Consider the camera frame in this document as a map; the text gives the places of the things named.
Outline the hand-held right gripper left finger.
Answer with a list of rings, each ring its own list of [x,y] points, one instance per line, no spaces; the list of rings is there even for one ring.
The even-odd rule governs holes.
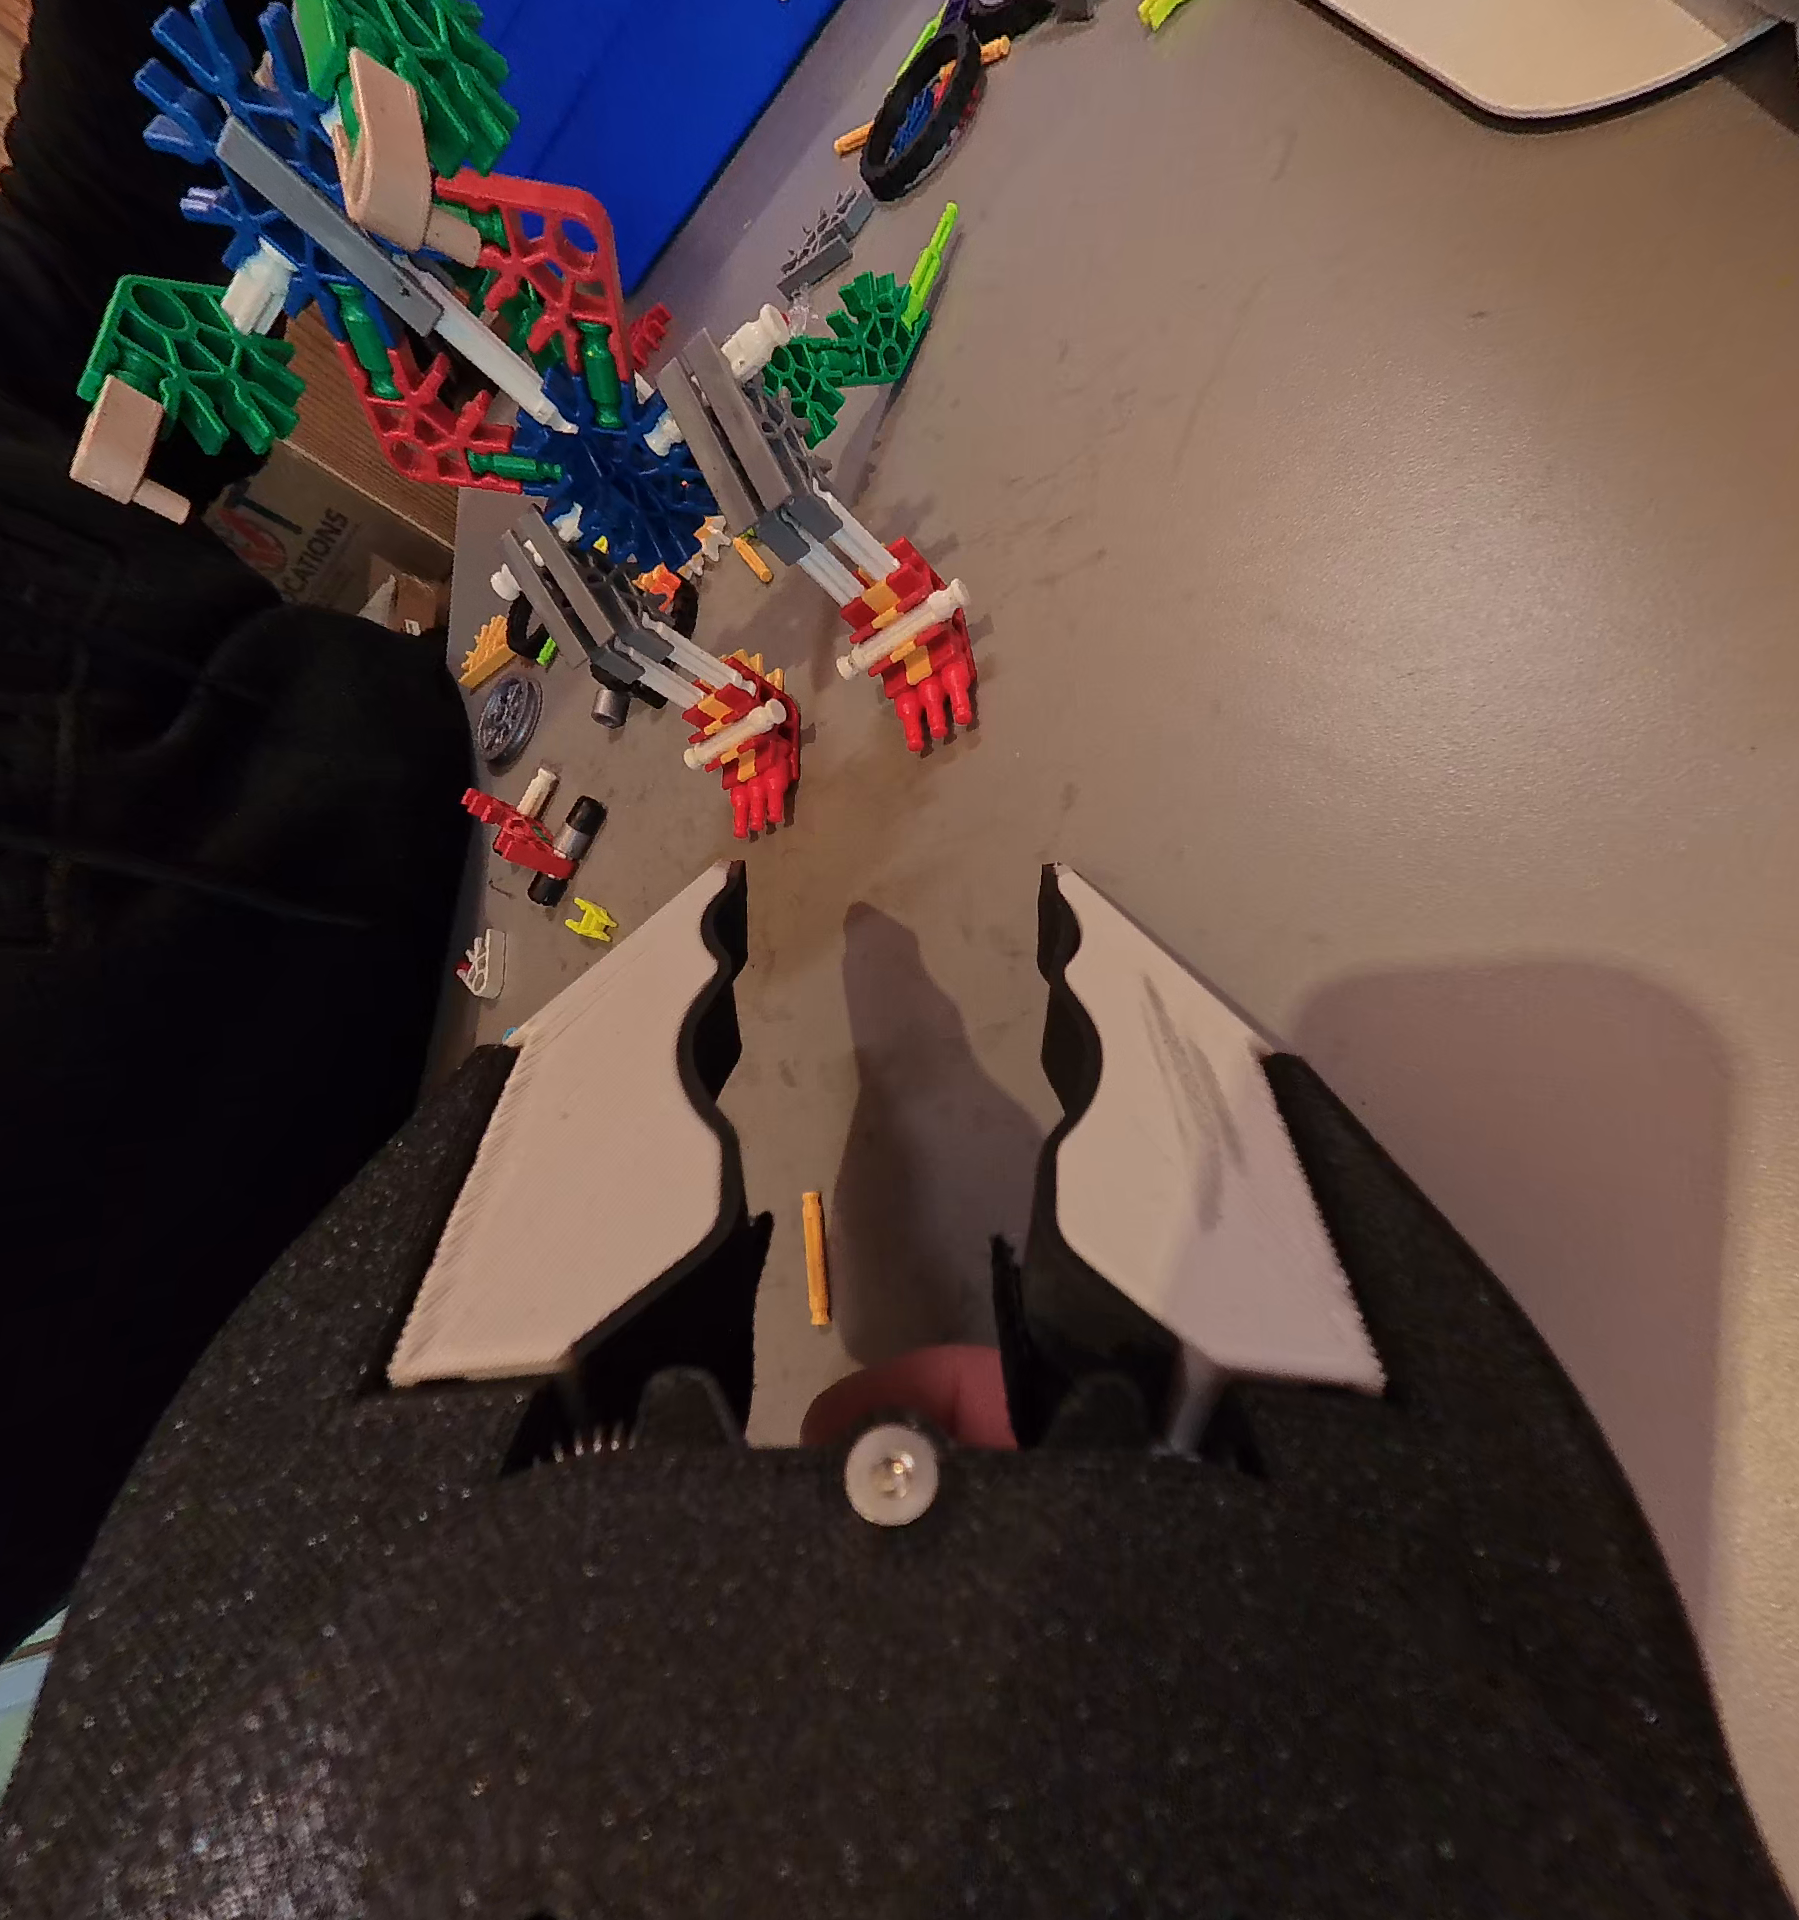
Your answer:
[[[742,1051],[748,877],[718,861],[510,1044],[473,1164],[392,1347],[392,1388],[551,1381],[580,1434],[646,1382],[717,1382],[744,1434],[773,1222],[718,1109]]]

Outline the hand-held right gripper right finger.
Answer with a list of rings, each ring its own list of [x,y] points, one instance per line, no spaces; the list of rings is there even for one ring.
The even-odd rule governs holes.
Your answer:
[[[1039,877],[1035,958],[1056,1118],[993,1281],[1018,1447],[1056,1444],[1102,1382],[1137,1444],[1169,1452],[1198,1447],[1235,1382],[1383,1396],[1270,1044],[1061,863]]]

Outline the blue plastic bin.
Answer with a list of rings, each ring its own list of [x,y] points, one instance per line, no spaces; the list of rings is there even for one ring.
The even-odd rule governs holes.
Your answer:
[[[518,113],[500,172],[603,205],[634,290],[835,2],[481,2]]]

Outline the person's right hand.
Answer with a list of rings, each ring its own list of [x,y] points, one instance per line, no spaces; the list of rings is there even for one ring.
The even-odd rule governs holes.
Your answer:
[[[840,1444],[887,1416],[917,1419],[963,1449],[1016,1449],[996,1349],[942,1345],[862,1368],[811,1400],[799,1442]]]

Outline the red toy piece assembly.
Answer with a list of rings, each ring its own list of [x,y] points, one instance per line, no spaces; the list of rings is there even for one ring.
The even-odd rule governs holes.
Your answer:
[[[558,827],[547,827],[543,812],[558,785],[558,772],[540,765],[528,779],[518,805],[505,802],[480,788],[460,796],[464,810],[484,827],[495,829],[493,856],[529,875],[528,901],[556,907],[582,858],[591,850],[607,821],[599,801],[580,796]]]

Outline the grey wheel hub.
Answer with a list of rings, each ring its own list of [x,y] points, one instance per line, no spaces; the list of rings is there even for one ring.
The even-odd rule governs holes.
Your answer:
[[[541,710],[541,683],[529,674],[505,674],[493,679],[473,726],[480,765],[487,774],[513,768],[529,747]]]

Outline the printed cardboard box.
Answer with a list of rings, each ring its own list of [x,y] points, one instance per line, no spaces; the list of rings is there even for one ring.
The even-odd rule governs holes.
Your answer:
[[[339,613],[360,611],[388,574],[447,591],[452,538],[399,503],[360,491],[299,450],[274,445],[251,476],[221,488],[204,524],[280,596]]]

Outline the colourful construction toy model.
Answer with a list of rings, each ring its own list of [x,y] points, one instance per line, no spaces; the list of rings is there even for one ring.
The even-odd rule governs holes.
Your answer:
[[[524,594],[556,656],[674,708],[686,768],[718,778],[746,841],[785,824],[804,723],[778,670],[689,635],[702,565],[746,536],[814,582],[846,624],[835,674],[887,699],[914,755],[976,720],[967,589],[866,529],[823,443],[709,335],[646,379],[670,318],[627,316],[595,197],[500,174],[517,115],[480,28],[473,4],[267,4],[252,54],[223,4],[154,23],[143,139],[213,170],[182,214],[225,230],[230,276],[117,280],[70,479],[182,521],[154,445],[270,454],[303,396],[283,327],[315,310],[397,471],[518,507],[505,611]]]

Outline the green fan connector assembly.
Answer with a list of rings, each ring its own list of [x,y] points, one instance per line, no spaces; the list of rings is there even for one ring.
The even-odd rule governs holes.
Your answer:
[[[946,202],[912,274],[862,273],[832,292],[832,308],[817,332],[806,331],[808,311],[766,304],[753,320],[722,344],[739,383],[777,398],[815,447],[837,426],[846,390],[895,386],[930,327],[937,278],[959,223],[959,204]]]

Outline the dark grey connector piece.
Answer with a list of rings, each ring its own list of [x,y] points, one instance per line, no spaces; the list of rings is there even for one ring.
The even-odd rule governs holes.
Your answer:
[[[840,192],[831,204],[823,205],[789,249],[781,274],[778,295],[783,301],[795,298],[824,276],[838,273],[857,245],[860,230],[868,223],[877,202],[862,187]]]

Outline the large black toy tyre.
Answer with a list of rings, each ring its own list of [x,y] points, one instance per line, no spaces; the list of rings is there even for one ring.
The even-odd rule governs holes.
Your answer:
[[[901,199],[935,168],[972,118],[983,82],[981,40],[963,20],[942,22],[870,121],[860,178],[877,202]]]

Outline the white monitor stand base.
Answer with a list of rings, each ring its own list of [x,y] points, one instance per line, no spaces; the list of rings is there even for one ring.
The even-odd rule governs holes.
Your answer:
[[[1641,102],[1777,22],[1745,2],[1328,2],[1326,11],[1462,105],[1514,121]]]

